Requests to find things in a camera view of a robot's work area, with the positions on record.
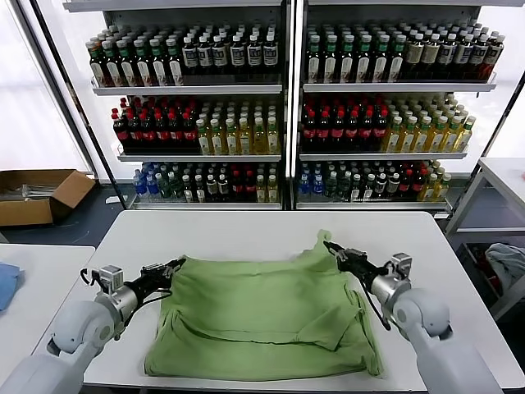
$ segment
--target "yellow bottle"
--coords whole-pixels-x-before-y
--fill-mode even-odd
[[[449,182],[452,176],[445,174],[440,182],[434,186],[434,193],[432,194],[432,201],[445,201],[445,195],[449,191]]]
[[[473,136],[473,126],[476,121],[475,117],[468,117],[463,125],[463,131],[454,145],[454,152],[463,152],[467,148],[470,137]]]
[[[425,142],[427,142],[428,131],[430,130],[431,122],[431,117],[422,118],[421,125],[416,129],[416,134],[413,137],[412,145],[410,146],[410,152],[420,153],[423,151]]]
[[[228,154],[230,156],[239,154],[240,142],[237,141],[237,127],[233,119],[226,119],[226,141],[228,143]]]
[[[386,153],[394,153],[395,148],[397,147],[397,143],[399,141],[399,136],[401,135],[401,122],[403,119],[401,117],[394,117],[392,119],[392,123],[390,124],[390,128],[387,131],[387,135],[384,138],[383,143],[383,152]]]
[[[268,152],[270,154],[279,154],[281,152],[277,120],[274,117],[268,118]]]
[[[410,152],[410,145],[412,145],[416,123],[418,119],[416,117],[409,117],[406,121],[404,132],[399,137],[397,147],[395,151],[397,153],[408,153]]]
[[[245,117],[241,117],[239,119],[239,146],[240,146],[240,154],[242,155],[253,154],[252,136],[248,128],[248,119]]]
[[[459,133],[461,132],[461,117],[453,117],[449,124],[449,128],[443,135],[439,151],[440,152],[452,152],[454,144],[458,139]]]
[[[430,174],[428,183],[421,189],[418,194],[418,201],[431,201],[434,195],[434,186],[436,186],[437,175]]]
[[[437,125],[431,127],[428,132],[427,142],[423,148],[424,152],[437,152],[441,141],[443,140],[443,134],[446,132],[447,117],[439,117],[437,119]]]
[[[222,138],[221,138],[221,128],[219,126],[218,119],[212,119],[212,144],[213,151],[216,155],[222,154]]]
[[[268,154],[268,137],[264,130],[264,121],[261,117],[255,118],[253,130],[253,151],[255,154]]]

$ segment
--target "green cloth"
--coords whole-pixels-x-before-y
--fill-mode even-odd
[[[186,257],[146,356],[152,376],[263,381],[382,371],[361,296],[322,244],[279,262]]]

